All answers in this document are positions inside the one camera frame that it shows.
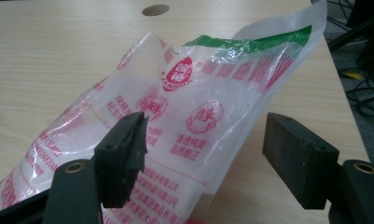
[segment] cable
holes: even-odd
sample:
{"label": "cable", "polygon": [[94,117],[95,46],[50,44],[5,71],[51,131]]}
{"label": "cable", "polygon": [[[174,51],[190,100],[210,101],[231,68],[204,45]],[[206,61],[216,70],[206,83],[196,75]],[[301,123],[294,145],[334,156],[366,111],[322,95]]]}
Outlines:
{"label": "cable", "polygon": [[349,2],[349,0],[343,0],[343,2],[347,3],[347,5],[348,5],[350,8],[353,8],[353,7],[354,7],[354,5],[351,4],[351,3]]}
{"label": "cable", "polygon": [[[347,98],[355,103],[355,105],[351,105],[351,108],[355,109],[360,115],[368,118],[374,118],[374,105],[372,105],[372,103],[374,103],[374,96],[367,99],[361,99],[356,93],[364,91],[369,91],[369,93],[371,93],[371,91],[374,91],[374,87],[370,86],[369,84],[369,81],[372,79],[374,79],[374,76],[366,78],[356,85],[353,90],[345,92]],[[367,87],[359,88],[364,83],[367,83]]]}
{"label": "cable", "polygon": [[355,39],[354,41],[347,43],[345,46],[364,44],[364,43],[367,43],[368,41],[369,41],[368,39],[361,39],[361,40]]}
{"label": "cable", "polygon": [[330,4],[334,4],[334,5],[337,5],[337,6],[344,6],[343,4],[339,3],[339,2],[334,2],[334,1],[327,1],[327,3],[330,3]]}
{"label": "cable", "polygon": [[349,28],[345,27],[346,24],[344,24],[344,23],[342,23],[342,22],[340,22],[340,21],[337,21],[337,20],[335,20],[335,19],[333,19],[333,18],[331,18],[331,17],[327,17],[326,19],[327,19],[328,21],[334,23],[334,24],[337,25],[339,28],[341,28],[341,29],[343,29],[343,30],[345,30],[345,31],[349,31],[349,30],[350,30]]}
{"label": "cable", "polygon": [[354,71],[354,72],[362,72],[358,67],[346,67],[341,70],[338,70],[339,73],[346,72],[346,71]]}
{"label": "cable", "polygon": [[339,2],[339,5],[340,5],[340,8],[341,8],[341,11],[343,12],[344,18],[346,18],[346,20],[348,21],[349,20],[349,16],[347,16],[346,11],[344,10],[343,4],[341,3],[340,0],[338,0],[338,2]]}

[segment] white plastic bag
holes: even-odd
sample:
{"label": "white plastic bag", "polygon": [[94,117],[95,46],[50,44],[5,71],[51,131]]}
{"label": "white plastic bag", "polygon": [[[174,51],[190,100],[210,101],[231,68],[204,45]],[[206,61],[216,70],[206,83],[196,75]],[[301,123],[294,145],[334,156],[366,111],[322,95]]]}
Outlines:
{"label": "white plastic bag", "polygon": [[50,188],[61,164],[89,159],[123,116],[149,115],[145,171],[104,223],[184,223],[214,195],[271,96],[312,52],[326,1],[246,26],[232,40],[201,36],[172,48],[149,33],[116,72],[83,93],[0,182],[0,210]]}

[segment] wooden table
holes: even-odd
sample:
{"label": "wooden table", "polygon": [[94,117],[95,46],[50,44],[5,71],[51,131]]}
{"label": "wooden table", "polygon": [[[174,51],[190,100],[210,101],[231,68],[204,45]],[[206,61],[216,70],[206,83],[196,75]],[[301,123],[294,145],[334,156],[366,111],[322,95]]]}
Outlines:
{"label": "wooden table", "polygon": [[[142,14],[157,3],[170,10]],[[0,2],[0,180],[33,140],[84,90],[112,74],[148,31],[174,46],[199,35],[231,38],[253,21],[303,9],[306,0]],[[367,160],[324,39],[273,98],[232,163],[208,223],[327,223],[304,211],[261,148],[266,113],[292,117],[338,148],[340,162]]]}

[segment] black cable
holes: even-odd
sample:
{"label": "black cable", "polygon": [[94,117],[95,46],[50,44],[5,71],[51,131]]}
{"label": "black cable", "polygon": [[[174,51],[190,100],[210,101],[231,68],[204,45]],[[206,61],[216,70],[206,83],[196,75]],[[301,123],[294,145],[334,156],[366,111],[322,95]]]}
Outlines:
{"label": "black cable", "polygon": [[344,72],[358,72],[361,73],[362,71],[359,69],[359,67],[345,67],[341,70],[338,70],[338,73],[344,73]]}
{"label": "black cable", "polygon": [[338,0],[338,2],[339,2],[339,5],[340,5],[340,8],[341,8],[341,11],[343,12],[344,18],[346,18],[346,20],[348,21],[349,20],[349,16],[347,16],[346,11],[344,10],[343,4],[341,3],[340,0]]}
{"label": "black cable", "polygon": [[327,3],[334,4],[334,5],[337,5],[337,6],[344,6],[344,5],[341,4],[341,3],[334,2],[334,1],[329,1],[329,0],[327,0]]}
{"label": "black cable", "polygon": [[[347,98],[355,102],[355,105],[351,105],[351,108],[356,109],[357,113],[368,118],[374,118],[374,106],[371,105],[371,103],[374,103],[374,96],[369,97],[367,99],[361,99],[360,97],[357,96],[356,93],[360,91],[374,91],[374,87],[371,87],[368,83],[372,79],[374,79],[374,76],[366,78],[365,80],[361,81],[358,85],[356,85],[353,90],[345,92]],[[367,87],[359,88],[364,83],[367,83]]]}
{"label": "black cable", "polygon": [[341,29],[343,29],[343,30],[345,30],[345,31],[349,31],[349,30],[350,30],[349,28],[345,27],[346,24],[344,24],[344,23],[342,23],[342,22],[340,22],[340,21],[337,21],[337,20],[335,20],[335,19],[333,19],[333,18],[331,18],[331,17],[327,17],[326,19],[327,19],[328,21],[334,23],[334,24],[337,25],[339,28],[341,28]]}
{"label": "black cable", "polygon": [[343,2],[347,3],[347,5],[349,5],[349,8],[354,7],[354,5],[349,2],[349,0],[343,0]]}

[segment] dark floor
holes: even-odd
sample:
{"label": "dark floor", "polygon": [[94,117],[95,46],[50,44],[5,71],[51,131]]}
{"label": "dark floor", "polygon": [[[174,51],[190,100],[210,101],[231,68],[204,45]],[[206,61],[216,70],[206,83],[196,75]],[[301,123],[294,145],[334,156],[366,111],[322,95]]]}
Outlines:
{"label": "dark floor", "polygon": [[[346,9],[346,15],[350,13],[350,9],[344,9]],[[339,5],[328,3],[328,17],[345,23],[346,19],[343,15],[344,13],[341,8],[339,8]],[[346,32],[343,28],[344,27],[338,27],[338,25],[329,21],[325,31],[327,42],[329,43],[332,39]],[[357,102],[355,101],[355,98],[359,99],[360,102],[365,99],[374,98],[374,78],[372,78],[374,77],[374,71],[361,71],[356,65],[356,60],[366,43],[367,39],[362,37],[354,40],[341,49],[331,52],[331,55],[338,71],[344,69],[351,69],[353,71],[355,69],[361,74],[362,79],[354,79],[340,75],[340,80],[343,84],[344,90],[350,97],[349,103],[352,107],[355,121],[367,149],[367,154],[371,162],[374,163],[374,118],[372,118],[374,117],[374,111],[368,108],[371,107],[374,110],[374,102],[367,104],[368,107],[364,106],[364,104],[359,104],[360,106],[358,107],[356,106]]]}

